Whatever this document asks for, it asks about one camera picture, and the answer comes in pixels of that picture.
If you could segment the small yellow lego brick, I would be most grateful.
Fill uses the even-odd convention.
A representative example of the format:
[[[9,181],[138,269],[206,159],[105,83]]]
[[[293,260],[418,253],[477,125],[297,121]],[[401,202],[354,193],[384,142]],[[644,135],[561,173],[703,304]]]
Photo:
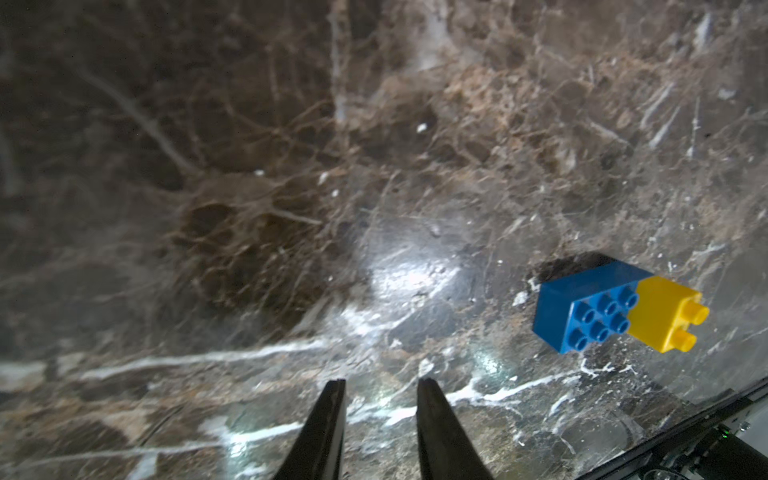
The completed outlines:
[[[702,293],[660,276],[641,280],[636,293],[629,335],[660,353],[689,352],[697,342],[689,327],[701,325],[710,312]]]

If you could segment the blue lego brick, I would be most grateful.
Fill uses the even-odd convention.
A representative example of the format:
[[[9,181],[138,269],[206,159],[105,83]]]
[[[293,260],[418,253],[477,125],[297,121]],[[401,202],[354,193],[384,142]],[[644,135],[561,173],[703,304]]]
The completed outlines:
[[[533,332],[560,354],[581,352],[630,329],[639,283],[652,273],[614,261],[541,285]]]

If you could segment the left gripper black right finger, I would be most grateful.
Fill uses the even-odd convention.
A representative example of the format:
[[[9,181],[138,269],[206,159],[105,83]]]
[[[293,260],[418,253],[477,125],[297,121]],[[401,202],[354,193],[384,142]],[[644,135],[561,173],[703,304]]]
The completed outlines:
[[[419,379],[417,437],[422,479],[492,479],[436,380]]]

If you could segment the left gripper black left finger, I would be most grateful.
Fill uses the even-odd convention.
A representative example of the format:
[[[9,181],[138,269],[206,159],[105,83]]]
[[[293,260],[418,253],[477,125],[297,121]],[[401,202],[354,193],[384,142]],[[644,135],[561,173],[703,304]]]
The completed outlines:
[[[328,381],[274,479],[341,479],[346,410],[346,381]]]

